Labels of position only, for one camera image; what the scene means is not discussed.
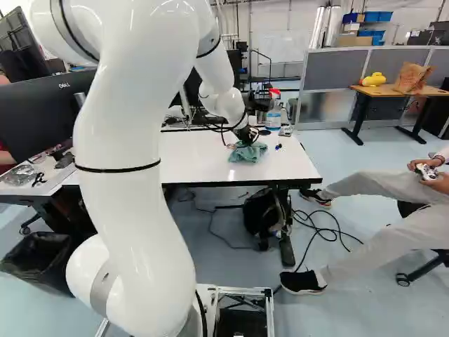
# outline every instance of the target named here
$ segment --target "gray pants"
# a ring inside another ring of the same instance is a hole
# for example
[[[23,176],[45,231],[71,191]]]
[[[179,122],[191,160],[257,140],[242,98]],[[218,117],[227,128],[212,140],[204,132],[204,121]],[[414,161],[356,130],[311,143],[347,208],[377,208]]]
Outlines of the gray pants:
[[[359,172],[320,193],[324,199],[365,194],[431,204],[381,229],[345,259],[322,268],[320,272],[328,284],[378,268],[413,249],[449,249],[449,195],[420,184],[419,179],[412,172]]]

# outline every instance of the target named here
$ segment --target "hand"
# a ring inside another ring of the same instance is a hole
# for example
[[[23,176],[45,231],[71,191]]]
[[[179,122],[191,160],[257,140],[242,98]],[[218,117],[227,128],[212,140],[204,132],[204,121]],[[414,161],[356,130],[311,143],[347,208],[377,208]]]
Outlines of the hand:
[[[446,172],[440,172],[435,180],[420,180],[420,183],[443,194],[449,194],[449,174]]]
[[[407,167],[410,171],[415,172],[416,164],[427,164],[429,166],[438,167],[443,165],[443,160],[440,160],[440,157],[433,159],[415,159],[407,164]]]

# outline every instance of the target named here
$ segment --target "black sneaker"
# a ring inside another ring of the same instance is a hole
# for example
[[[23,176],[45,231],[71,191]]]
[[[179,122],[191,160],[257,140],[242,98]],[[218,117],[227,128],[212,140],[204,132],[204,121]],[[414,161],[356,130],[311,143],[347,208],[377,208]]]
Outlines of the black sneaker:
[[[308,272],[282,272],[279,274],[282,287],[293,295],[319,295],[328,286],[321,274],[315,271]]]
[[[332,206],[332,200],[325,200],[318,196],[318,193],[321,192],[320,189],[317,190],[308,190],[305,188],[300,188],[300,196],[307,201],[315,201],[317,204],[322,207],[329,209]]]

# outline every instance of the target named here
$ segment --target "yellow object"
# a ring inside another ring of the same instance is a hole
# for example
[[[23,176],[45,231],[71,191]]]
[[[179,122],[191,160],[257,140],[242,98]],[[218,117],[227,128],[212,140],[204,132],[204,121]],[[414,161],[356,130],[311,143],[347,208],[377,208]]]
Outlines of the yellow object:
[[[362,86],[380,86],[385,83],[387,78],[381,72],[373,72],[371,76],[365,77]]]

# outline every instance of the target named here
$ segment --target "computer monitor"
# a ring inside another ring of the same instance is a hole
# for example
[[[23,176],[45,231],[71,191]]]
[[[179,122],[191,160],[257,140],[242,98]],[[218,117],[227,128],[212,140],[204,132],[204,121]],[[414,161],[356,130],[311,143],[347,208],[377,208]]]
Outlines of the computer monitor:
[[[51,74],[21,7],[0,18],[0,68],[11,82]]]
[[[234,86],[236,88],[240,85],[240,69],[241,69],[241,51],[230,50],[227,51],[229,61],[234,72]],[[199,76],[195,68],[192,68],[189,77],[184,83],[185,94],[191,107],[202,107],[201,101],[198,98],[199,86],[203,80]],[[170,107],[174,105],[182,105],[181,96],[179,93],[173,98]]]
[[[0,86],[0,142],[17,163],[72,137],[74,94],[87,94],[94,76],[89,70]]]

